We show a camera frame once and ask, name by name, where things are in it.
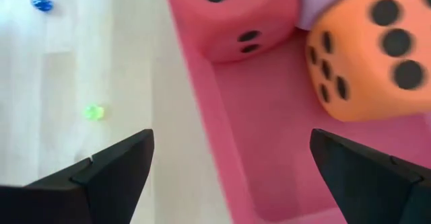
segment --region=black plastic piece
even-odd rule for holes
[[[431,223],[431,170],[321,129],[310,148],[348,224]]]
[[[153,152],[143,130],[27,186],[0,186],[0,223],[129,224]]]

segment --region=blue marble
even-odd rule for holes
[[[48,12],[53,9],[53,2],[51,0],[32,0],[33,6],[40,11]]]

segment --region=pink container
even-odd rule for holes
[[[307,72],[307,32],[297,29],[252,59],[214,64],[181,25],[177,29],[235,224],[345,223],[309,150],[313,128],[431,167],[431,135],[422,115],[361,123],[328,116]]]

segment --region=wooden floor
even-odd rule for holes
[[[27,184],[152,127],[156,156],[133,223],[230,223],[166,1],[53,1],[46,15],[0,0],[0,184]],[[90,104],[104,120],[83,117]]]

